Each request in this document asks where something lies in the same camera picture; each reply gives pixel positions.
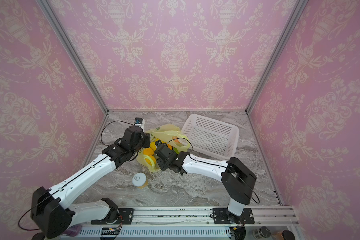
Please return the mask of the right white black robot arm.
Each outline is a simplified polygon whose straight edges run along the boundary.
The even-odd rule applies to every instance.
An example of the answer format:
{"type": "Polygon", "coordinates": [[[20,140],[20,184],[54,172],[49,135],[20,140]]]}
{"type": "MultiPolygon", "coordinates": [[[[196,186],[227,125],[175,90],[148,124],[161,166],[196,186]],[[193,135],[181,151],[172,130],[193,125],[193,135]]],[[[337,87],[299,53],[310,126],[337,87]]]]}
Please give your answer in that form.
{"type": "Polygon", "coordinates": [[[177,154],[166,144],[157,147],[154,157],[162,171],[170,169],[180,175],[197,174],[222,183],[230,196],[226,210],[227,219],[232,223],[244,224],[243,210],[253,199],[257,177],[238,158],[215,161],[188,152],[177,154]]]}

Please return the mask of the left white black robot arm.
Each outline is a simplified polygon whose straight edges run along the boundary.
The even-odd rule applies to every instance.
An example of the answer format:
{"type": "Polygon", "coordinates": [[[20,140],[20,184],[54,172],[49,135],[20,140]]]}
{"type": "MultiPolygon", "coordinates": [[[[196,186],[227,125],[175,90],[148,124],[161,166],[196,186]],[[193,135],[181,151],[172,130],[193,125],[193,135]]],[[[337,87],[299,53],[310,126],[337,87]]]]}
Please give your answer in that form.
{"type": "Polygon", "coordinates": [[[94,183],[125,162],[136,159],[141,148],[149,147],[150,134],[144,133],[143,119],[137,118],[122,138],[107,146],[92,162],[49,189],[34,191],[30,217],[47,239],[61,236],[75,225],[91,221],[114,224],[121,219],[118,206],[109,198],[75,204],[94,183]]]}

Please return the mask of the yellow banana fruit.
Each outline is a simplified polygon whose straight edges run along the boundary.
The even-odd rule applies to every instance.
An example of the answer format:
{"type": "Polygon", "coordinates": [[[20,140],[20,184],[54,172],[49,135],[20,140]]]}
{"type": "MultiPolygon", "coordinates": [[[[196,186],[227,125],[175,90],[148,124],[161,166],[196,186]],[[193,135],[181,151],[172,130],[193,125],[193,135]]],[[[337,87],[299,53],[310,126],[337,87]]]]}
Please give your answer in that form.
{"type": "Polygon", "coordinates": [[[144,155],[144,160],[148,168],[154,168],[156,166],[156,159],[153,155],[144,155]]]}

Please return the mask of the yellow-green plastic bag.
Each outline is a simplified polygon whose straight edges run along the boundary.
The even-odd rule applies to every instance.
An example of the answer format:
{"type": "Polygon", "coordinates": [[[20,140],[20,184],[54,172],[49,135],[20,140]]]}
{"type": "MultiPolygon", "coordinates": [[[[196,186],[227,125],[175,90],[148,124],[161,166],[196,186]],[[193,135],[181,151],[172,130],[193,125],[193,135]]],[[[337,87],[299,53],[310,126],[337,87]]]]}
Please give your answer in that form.
{"type": "MultiPolygon", "coordinates": [[[[149,148],[152,148],[154,151],[157,148],[156,146],[154,146],[155,140],[157,139],[160,139],[163,143],[167,144],[171,150],[173,150],[173,147],[175,147],[180,148],[182,150],[181,152],[186,152],[189,148],[191,148],[191,144],[188,142],[188,137],[181,133],[179,127],[172,124],[167,124],[154,129],[145,130],[145,133],[151,135],[151,143],[149,148]]],[[[153,156],[156,159],[156,166],[154,168],[148,168],[147,163],[144,160],[143,149],[145,148],[142,148],[138,152],[137,161],[152,173],[160,171],[161,169],[157,164],[158,157],[155,157],[154,155],[153,156]]]]}

